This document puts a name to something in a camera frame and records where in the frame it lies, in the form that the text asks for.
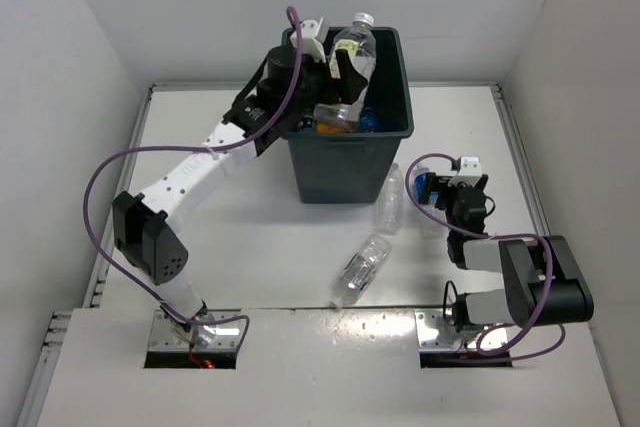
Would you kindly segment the apple label clear bottle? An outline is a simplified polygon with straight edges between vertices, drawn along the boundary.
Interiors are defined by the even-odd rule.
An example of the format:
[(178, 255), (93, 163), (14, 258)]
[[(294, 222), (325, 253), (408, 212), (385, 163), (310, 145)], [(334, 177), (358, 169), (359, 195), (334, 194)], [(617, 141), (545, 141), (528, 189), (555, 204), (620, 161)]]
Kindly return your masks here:
[[(333, 79), (339, 77), (334, 51), (338, 48), (344, 48), (349, 51), (351, 57), (358, 57), (355, 63), (360, 72), (369, 79), (370, 85), (377, 62), (377, 44), (372, 31), (373, 26), (374, 18), (370, 14), (356, 13), (352, 24), (334, 37), (328, 61), (330, 75)], [(368, 88), (363, 95), (364, 104)], [(340, 126), (347, 132), (355, 132), (358, 129), (362, 109), (353, 109), (338, 103), (317, 104), (314, 109), (314, 118), (316, 121)]]

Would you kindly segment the clear ribbed bottle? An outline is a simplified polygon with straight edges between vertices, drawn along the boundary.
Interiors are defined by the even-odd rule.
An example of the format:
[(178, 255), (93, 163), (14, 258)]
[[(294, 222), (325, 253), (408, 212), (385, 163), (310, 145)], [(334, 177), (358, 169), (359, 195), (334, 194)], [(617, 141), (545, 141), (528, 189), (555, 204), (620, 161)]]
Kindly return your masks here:
[(377, 231), (389, 235), (399, 232), (404, 213), (403, 182), (399, 165), (393, 163), (376, 201), (374, 226)]

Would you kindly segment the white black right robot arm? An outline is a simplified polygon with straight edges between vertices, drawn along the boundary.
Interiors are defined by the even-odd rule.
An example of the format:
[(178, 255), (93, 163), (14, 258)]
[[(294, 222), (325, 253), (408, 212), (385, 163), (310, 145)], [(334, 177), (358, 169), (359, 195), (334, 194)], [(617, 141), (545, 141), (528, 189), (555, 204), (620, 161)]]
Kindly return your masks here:
[(455, 296), (443, 306), (445, 321), (458, 332), (497, 323), (523, 327), (539, 303), (543, 303), (535, 326), (581, 323), (594, 314), (594, 300), (577, 261), (562, 236), (547, 236), (551, 254), (539, 241), (521, 238), (481, 240), (485, 220), (493, 211), (487, 208), (484, 193), (488, 176), (474, 186), (463, 182), (452, 185), (450, 176), (420, 174), (415, 180), (418, 202), (444, 214), (450, 225), (447, 253), (456, 267), (498, 273), (503, 287), (489, 292), (462, 293), (447, 282), (443, 299)]

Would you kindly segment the blue label water bottle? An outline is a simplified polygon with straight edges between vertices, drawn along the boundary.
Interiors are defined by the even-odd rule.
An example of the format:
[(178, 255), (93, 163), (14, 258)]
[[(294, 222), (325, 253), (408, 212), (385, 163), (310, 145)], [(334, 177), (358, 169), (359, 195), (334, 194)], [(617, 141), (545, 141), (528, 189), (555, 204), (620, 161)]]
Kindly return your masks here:
[(381, 131), (381, 123), (372, 107), (364, 107), (361, 111), (358, 133), (377, 133)]

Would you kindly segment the clear bottle red blue label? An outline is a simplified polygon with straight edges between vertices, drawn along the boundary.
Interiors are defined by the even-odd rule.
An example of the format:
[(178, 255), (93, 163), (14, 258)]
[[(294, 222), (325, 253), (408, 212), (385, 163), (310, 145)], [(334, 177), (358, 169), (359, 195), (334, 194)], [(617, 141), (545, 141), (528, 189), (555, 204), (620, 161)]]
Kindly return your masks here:
[(373, 282), (392, 252), (392, 244), (379, 234), (370, 235), (347, 262), (333, 285), (330, 304), (336, 309), (355, 305)]

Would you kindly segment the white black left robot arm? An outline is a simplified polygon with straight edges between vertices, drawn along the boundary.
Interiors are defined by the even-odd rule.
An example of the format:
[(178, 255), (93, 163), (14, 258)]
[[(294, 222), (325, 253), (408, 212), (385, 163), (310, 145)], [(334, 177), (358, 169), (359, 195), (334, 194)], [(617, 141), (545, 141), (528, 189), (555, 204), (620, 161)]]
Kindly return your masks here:
[(115, 198), (115, 247), (151, 281), (177, 336), (196, 344), (213, 337), (214, 318), (184, 272), (189, 254), (178, 233), (188, 217), (234, 171), (296, 128), (307, 110), (363, 99), (375, 66), (346, 43), (326, 63), (290, 45), (270, 49), (203, 151), (137, 195)]

